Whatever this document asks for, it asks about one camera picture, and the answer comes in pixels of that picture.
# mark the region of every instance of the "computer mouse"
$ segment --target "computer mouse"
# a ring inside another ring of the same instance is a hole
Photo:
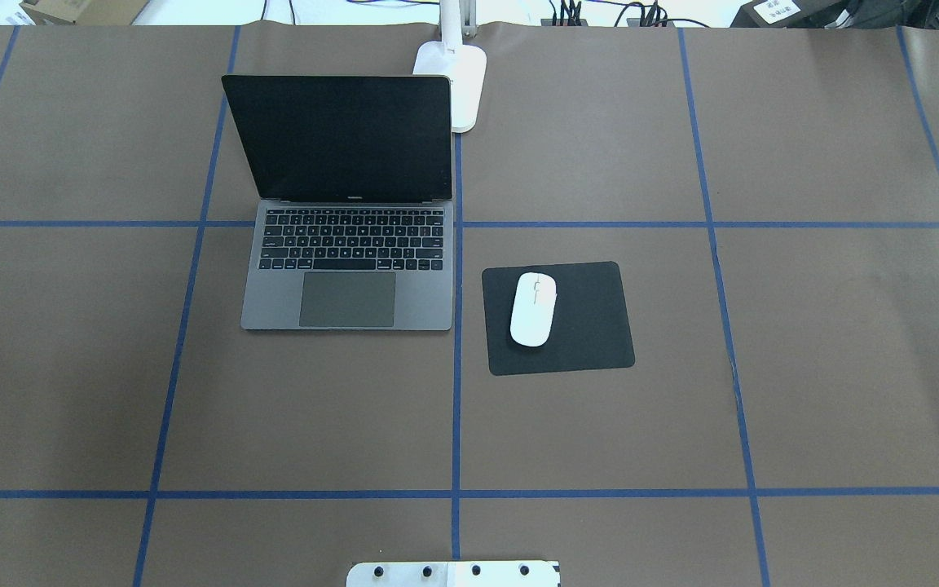
[[[517,281],[509,335],[519,345],[543,346],[549,339],[556,306],[556,282],[540,272],[526,272]]]

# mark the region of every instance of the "laptop screen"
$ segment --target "laptop screen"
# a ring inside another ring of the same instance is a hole
[[[260,197],[403,203],[450,200],[445,77],[224,75]]]

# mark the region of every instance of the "keyboard key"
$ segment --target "keyboard key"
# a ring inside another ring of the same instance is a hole
[[[361,270],[376,268],[375,259],[314,259],[316,270]]]

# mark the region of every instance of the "mouse pad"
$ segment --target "mouse pad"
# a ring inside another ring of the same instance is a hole
[[[518,345],[509,335],[517,281],[529,271],[556,281],[553,326],[548,341],[536,348]],[[481,277],[487,363],[493,375],[618,369],[636,363],[618,263],[496,267]]]

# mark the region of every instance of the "laptop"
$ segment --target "laptop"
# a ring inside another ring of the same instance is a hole
[[[260,204],[241,326],[448,330],[446,77],[224,75]]]

